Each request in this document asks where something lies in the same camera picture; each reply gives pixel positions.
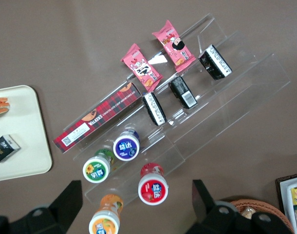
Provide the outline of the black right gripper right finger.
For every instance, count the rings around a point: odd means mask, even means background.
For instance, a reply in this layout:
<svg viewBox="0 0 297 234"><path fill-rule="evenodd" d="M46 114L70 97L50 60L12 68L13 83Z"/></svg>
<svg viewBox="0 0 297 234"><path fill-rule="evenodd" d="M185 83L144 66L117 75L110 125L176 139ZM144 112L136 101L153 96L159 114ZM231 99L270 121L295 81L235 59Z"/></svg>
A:
<svg viewBox="0 0 297 234"><path fill-rule="evenodd" d="M202 180L192 181L192 205L197 221L193 234L292 234L276 215L256 212L251 219L242 216L229 202L215 201Z"/></svg>

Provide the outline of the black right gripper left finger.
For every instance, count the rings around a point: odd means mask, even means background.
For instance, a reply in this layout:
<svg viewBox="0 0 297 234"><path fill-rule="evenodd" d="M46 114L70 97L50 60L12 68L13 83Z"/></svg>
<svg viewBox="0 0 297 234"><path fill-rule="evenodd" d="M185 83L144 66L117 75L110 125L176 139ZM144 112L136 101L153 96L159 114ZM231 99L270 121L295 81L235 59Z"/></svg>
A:
<svg viewBox="0 0 297 234"><path fill-rule="evenodd" d="M82 183L73 180L48 206L30 211L9 225L10 234L65 234L83 205Z"/></svg>

